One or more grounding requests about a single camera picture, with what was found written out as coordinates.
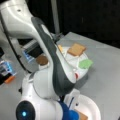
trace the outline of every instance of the green object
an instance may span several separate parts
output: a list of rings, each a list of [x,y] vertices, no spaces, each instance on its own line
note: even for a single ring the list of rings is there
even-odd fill
[[[91,65],[93,64],[93,62],[89,59],[83,60],[79,62],[79,67],[81,69],[88,69],[91,67]]]

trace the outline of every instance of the gray floor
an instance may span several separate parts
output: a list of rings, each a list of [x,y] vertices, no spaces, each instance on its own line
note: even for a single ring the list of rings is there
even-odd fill
[[[118,120],[120,116],[120,49],[69,33],[59,44],[70,46],[74,42],[87,47],[86,54],[94,62],[85,84],[79,82],[81,94],[98,105],[102,120]]]
[[[78,42],[87,47],[86,54],[94,64],[87,79],[79,81],[81,94],[93,99],[100,108],[102,120],[118,120],[120,116],[120,50],[74,33],[58,44],[70,46]],[[20,100],[18,89],[25,73],[21,70],[9,85],[0,86],[0,120],[16,120],[15,109]]]

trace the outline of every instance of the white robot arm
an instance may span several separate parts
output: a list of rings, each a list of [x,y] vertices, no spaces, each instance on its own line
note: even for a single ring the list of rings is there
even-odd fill
[[[74,88],[76,77],[73,68],[54,44],[44,23],[29,12],[25,0],[6,0],[1,4],[0,12],[10,37],[34,38],[49,60],[47,69],[24,78],[17,119],[24,120],[26,116],[29,119],[25,120],[62,119],[62,109],[56,100]]]

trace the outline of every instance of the bread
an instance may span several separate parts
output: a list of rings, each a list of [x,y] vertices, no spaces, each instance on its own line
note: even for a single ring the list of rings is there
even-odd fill
[[[67,52],[73,56],[80,56],[85,50],[85,46],[75,43]]]
[[[63,52],[63,48],[61,45],[58,45],[58,48],[59,48],[60,52]]]
[[[46,56],[40,55],[37,57],[36,62],[43,66],[48,64],[48,59]]]
[[[75,110],[78,114],[79,114],[79,117],[80,119],[79,120],[88,120],[88,117],[86,115],[84,115],[83,113],[81,112],[78,112],[77,110]]]

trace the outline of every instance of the black cable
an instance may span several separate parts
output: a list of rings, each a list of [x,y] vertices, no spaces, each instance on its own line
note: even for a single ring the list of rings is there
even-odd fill
[[[1,19],[1,23],[2,23],[2,27],[3,27],[3,30],[4,30],[5,36],[6,36],[7,40],[8,40],[8,42],[9,42],[12,50],[13,50],[13,53],[15,54],[16,59],[18,60],[18,62],[20,63],[21,67],[22,67],[25,71],[27,71],[28,73],[32,73],[32,72],[30,72],[29,70],[27,70],[27,69],[25,68],[25,66],[22,64],[22,62],[21,62],[21,60],[20,60],[19,55],[16,53],[16,51],[15,51],[15,49],[14,49],[12,43],[11,43],[11,40],[10,40],[10,38],[9,38],[9,36],[8,36],[8,31],[7,31],[7,28],[6,28],[6,26],[5,26],[4,20],[3,20],[3,18],[2,18],[1,11],[0,11],[0,19]]]

